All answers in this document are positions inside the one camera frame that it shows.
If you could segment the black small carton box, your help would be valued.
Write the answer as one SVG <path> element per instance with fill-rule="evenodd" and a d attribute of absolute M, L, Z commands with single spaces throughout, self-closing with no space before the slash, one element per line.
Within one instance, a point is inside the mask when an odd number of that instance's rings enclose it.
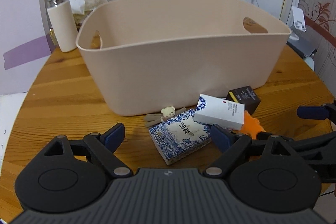
<path fill-rule="evenodd" d="M 254 114 L 261 100 L 250 86 L 229 90 L 226 99 L 243 104 L 250 115 Z"/>

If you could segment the dark grey tablet device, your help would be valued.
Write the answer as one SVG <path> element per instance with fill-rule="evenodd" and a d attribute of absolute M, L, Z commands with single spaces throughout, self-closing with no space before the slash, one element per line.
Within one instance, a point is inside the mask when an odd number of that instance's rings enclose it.
<path fill-rule="evenodd" d="M 313 44 L 306 39 L 292 33 L 287 41 L 288 46 L 291 47 L 302 59 L 313 57 L 317 49 Z"/>

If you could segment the orange plastic object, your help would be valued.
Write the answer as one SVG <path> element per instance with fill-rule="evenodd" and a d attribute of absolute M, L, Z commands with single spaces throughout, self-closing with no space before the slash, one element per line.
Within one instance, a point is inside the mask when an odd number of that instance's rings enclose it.
<path fill-rule="evenodd" d="M 264 128 L 260 125 L 257 118 L 252 117 L 248 111 L 244 111 L 244 124 L 242 125 L 239 133 L 249 135 L 252 139 L 257 139 L 257 134 L 265 132 Z"/>

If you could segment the white blue card box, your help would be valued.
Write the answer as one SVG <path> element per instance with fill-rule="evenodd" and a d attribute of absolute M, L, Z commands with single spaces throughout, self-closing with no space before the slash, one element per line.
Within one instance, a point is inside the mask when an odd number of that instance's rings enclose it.
<path fill-rule="evenodd" d="M 243 104 L 201 94 L 195 109 L 194 121 L 241 130 L 244 124 L 244 112 Z"/>

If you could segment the beige bear hair clip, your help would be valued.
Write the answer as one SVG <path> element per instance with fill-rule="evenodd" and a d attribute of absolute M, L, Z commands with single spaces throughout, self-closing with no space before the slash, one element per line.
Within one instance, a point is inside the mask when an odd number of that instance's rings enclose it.
<path fill-rule="evenodd" d="M 144 117 L 144 121 L 146 122 L 145 127 L 150 128 L 159 123 L 165 122 L 168 119 L 174 118 L 185 111 L 186 111 L 185 107 L 176 110 L 174 106 L 169 106 L 163 108 L 160 114 L 147 114 Z"/>

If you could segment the beige plastic storage basket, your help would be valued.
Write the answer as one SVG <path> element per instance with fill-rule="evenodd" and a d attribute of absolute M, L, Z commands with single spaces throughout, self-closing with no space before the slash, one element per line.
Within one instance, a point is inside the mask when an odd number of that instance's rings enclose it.
<path fill-rule="evenodd" d="M 290 33 L 242 0 L 116 0 L 84 20 L 76 45 L 110 110 L 133 116 L 263 86 Z"/>

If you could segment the cream thermos bottle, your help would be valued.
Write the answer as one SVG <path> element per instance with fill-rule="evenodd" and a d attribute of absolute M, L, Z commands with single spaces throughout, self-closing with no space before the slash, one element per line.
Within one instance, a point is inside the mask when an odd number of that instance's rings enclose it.
<path fill-rule="evenodd" d="M 49 0 L 47 12 L 62 52 L 76 48 L 77 28 L 69 0 Z"/>

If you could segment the white bed sheet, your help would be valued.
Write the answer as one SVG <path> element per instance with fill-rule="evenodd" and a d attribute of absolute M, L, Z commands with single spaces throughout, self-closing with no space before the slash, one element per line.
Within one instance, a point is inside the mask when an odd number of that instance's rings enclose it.
<path fill-rule="evenodd" d="M 5 157 L 5 151 L 14 122 L 18 112 L 21 109 L 22 103 L 26 98 L 27 93 L 15 93 L 1 95 L 1 120 L 0 120 L 0 138 L 1 138 L 1 167 Z"/>

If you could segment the tissue box with tissue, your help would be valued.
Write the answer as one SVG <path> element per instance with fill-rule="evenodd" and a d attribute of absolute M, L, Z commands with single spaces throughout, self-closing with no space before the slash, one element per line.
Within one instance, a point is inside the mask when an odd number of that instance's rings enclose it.
<path fill-rule="evenodd" d="M 80 3 L 79 5 L 71 5 L 71 10 L 76 28 L 79 29 L 82 26 L 84 20 L 94 9 L 92 7 L 87 9 L 84 3 Z"/>

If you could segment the blue white porcelain pattern box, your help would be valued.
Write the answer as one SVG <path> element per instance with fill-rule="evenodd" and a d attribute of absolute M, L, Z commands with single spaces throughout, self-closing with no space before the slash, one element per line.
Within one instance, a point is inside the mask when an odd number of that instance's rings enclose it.
<path fill-rule="evenodd" d="M 150 137 L 167 165 L 211 142 L 210 126 L 194 121 L 194 109 L 149 128 Z"/>

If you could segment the white phone stand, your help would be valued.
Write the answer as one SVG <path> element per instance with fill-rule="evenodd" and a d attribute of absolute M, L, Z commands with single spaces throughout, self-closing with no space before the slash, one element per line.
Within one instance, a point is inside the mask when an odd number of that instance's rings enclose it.
<path fill-rule="evenodd" d="M 290 26 L 291 34 L 289 39 L 292 41 L 298 41 L 299 37 L 295 33 L 295 30 L 306 32 L 305 17 L 303 10 L 298 7 L 292 6 L 291 12 L 293 15 L 293 24 Z"/>

